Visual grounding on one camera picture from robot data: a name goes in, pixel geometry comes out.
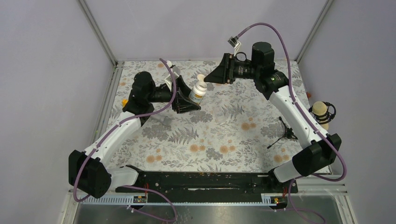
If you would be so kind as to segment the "white orange pill bottle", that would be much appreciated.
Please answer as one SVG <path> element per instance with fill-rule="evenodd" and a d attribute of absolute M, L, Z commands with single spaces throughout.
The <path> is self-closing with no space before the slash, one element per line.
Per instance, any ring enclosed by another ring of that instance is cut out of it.
<path fill-rule="evenodd" d="M 199 105 L 207 92 L 207 84 L 203 81 L 198 81 L 193 86 L 190 94 L 189 99 Z"/>

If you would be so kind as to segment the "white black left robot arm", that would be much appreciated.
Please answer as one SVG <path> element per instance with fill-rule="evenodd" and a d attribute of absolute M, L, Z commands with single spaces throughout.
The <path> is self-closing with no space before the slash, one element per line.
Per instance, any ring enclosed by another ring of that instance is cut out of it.
<path fill-rule="evenodd" d="M 164 84 L 156 86 L 150 73 L 136 74 L 129 97 L 123 102 L 122 112 L 113 126 L 85 150 L 74 150 L 69 155 L 69 184 L 73 186 L 75 201 L 84 200 L 78 198 L 77 190 L 94 198 L 123 186 L 134 192 L 141 191 L 145 180 L 136 168 L 107 169 L 113 154 L 151 116 L 168 107 L 176 113 L 200 110 L 199 103 L 206 90 L 207 85 L 202 80 L 189 88 L 181 76 L 169 75 Z"/>

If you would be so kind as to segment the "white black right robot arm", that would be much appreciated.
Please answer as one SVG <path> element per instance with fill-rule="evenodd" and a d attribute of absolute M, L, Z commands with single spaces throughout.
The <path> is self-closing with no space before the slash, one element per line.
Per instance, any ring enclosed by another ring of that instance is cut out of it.
<path fill-rule="evenodd" d="M 268 186 L 274 192 L 286 187 L 286 182 L 300 176 L 309 176 L 332 164 L 341 139 L 330 135 L 302 108 L 290 78 L 277 69 L 275 52 L 267 42 L 256 42 L 252 46 L 252 58 L 239 60 L 225 53 L 218 67 L 203 78 L 205 83 L 232 84 L 236 79 L 252 79 L 256 89 L 283 115 L 294 131 L 302 150 L 291 161 L 269 172 Z"/>

